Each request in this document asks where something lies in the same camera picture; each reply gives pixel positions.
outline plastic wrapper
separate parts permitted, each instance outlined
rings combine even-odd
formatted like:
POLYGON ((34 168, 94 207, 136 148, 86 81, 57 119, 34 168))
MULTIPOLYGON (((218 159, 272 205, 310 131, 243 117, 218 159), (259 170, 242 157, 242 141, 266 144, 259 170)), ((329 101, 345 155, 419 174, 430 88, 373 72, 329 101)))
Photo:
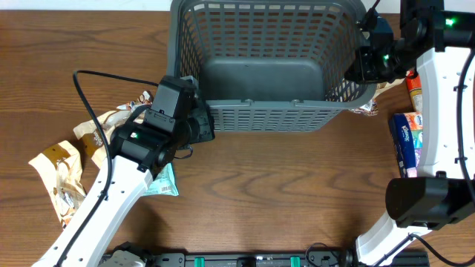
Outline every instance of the plastic wrapper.
POLYGON ((403 81, 404 79, 397 79, 391 83, 383 82, 383 83, 378 84, 373 98, 366 105, 363 105, 359 108, 349 109, 349 111, 353 113, 364 114, 367 116, 378 115, 378 103, 376 102, 376 97, 378 97, 380 94, 384 93, 385 91, 397 85, 400 85, 403 81))
POLYGON ((68 225, 86 196, 81 185, 81 157, 68 141, 45 149, 29 161, 45 184, 63 228, 68 225))
POLYGON ((132 111, 134 112, 135 109, 140 105, 151 105, 154 101, 154 98, 151 96, 150 92, 143 91, 143 93, 139 96, 139 98, 135 101, 130 101, 129 103, 125 103, 124 105, 120 105, 117 107, 118 110, 121 111, 132 111))

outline green clip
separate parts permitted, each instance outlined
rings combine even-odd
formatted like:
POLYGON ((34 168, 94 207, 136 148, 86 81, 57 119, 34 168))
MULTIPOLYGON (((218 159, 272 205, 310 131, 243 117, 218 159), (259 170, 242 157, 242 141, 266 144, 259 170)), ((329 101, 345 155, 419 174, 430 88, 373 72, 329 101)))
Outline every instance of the green clip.
POLYGON ((290 257, 290 267, 300 267, 300 257, 290 257))
POLYGON ((194 267, 205 267, 205 258, 195 258, 194 267))

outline basket mesh side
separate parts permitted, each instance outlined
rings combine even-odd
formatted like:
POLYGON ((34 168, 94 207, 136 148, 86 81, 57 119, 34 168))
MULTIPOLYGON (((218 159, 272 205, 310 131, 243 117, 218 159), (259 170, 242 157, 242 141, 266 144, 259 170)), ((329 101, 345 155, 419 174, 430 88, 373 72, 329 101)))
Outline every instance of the basket mesh side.
POLYGON ((327 100, 351 101, 364 89, 340 95, 359 37, 352 13, 337 4, 199 2, 183 18, 181 76, 199 73, 213 57, 308 58, 323 68, 327 100))
POLYGON ((212 109, 216 131, 314 131, 340 110, 212 109))

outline brown snack package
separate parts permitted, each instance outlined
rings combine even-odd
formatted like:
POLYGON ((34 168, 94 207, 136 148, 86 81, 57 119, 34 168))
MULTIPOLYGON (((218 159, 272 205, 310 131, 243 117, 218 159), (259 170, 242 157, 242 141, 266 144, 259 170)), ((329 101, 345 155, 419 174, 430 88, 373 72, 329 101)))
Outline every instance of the brown snack package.
MULTIPOLYGON (((125 123, 132 112, 141 105, 150 105, 153 102, 153 97, 148 91, 143 91, 139 98, 124 105, 117 107, 118 111, 109 111, 97 117, 104 134, 107 137, 108 143, 111 142, 111 134, 114 130, 125 123)), ((140 114, 135 122, 142 123, 143 113, 140 114)), ((102 140, 96 125, 92 120, 83 122, 77 125, 74 129, 76 138, 84 145, 86 154, 92 159, 97 167, 102 167, 102 162, 106 157, 104 141, 102 140)))
MULTIPOLYGON (((130 111, 109 111, 97 117, 108 141, 111 140, 111 134, 114 132, 115 128, 124 124, 130 114, 130 111)), ((104 141, 102 140, 94 122, 92 120, 83 122, 80 125, 77 125, 73 131, 76 138, 84 145, 86 154, 92 159, 97 167, 101 168, 106 153, 104 141)))
POLYGON ((84 201, 81 156, 68 141, 52 145, 29 161, 45 184, 62 227, 66 227, 84 201))

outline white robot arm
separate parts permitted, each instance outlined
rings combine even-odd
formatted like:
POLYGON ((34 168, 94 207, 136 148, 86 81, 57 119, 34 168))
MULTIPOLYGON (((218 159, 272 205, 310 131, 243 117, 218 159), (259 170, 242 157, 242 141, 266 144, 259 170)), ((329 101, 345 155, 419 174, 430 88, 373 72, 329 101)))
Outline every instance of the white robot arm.
MULTIPOLYGON (((116 156, 112 161, 112 184, 108 190, 108 198, 98 207, 88 224, 84 227, 68 252, 63 266, 99 265, 99 260, 115 235, 119 225, 130 211, 135 202, 147 191, 152 182, 149 170, 137 170, 138 164, 122 156, 116 156)), ((107 179, 108 167, 106 162, 97 175, 96 181, 74 214, 68 227, 61 233, 45 255, 33 266, 51 267, 56 265, 72 236, 84 222, 87 215, 97 202, 107 179)), ((131 258, 134 266, 145 266, 142 260, 131 258)))
MULTIPOLYGON (((417 70, 422 82, 423 95, 423 149, 418 167, 418 176, 436 177, 438 171, 445 171, 447 177, 463 179, 461 168, 454 160, 459 156, 456 129, 456 91, 460 73, 470 49, 447 47, 444 53, 431 49, 417 59, 417 70)), ((474 117, 473 77, 475 64, 471 64, 465 80, 467 85, 463 97, 463 125, 465 155, 468 172, 474 176, 474 117)), ((422 236, 430 233, 427 226, 400 228, 386 211, 378 222, 356 240, 358 260, 374 266, 384 255, 406 239, 409 234, 422 236)), ((390 265, 393 258, 410 242, 388 257, 381 266, 390 265)))

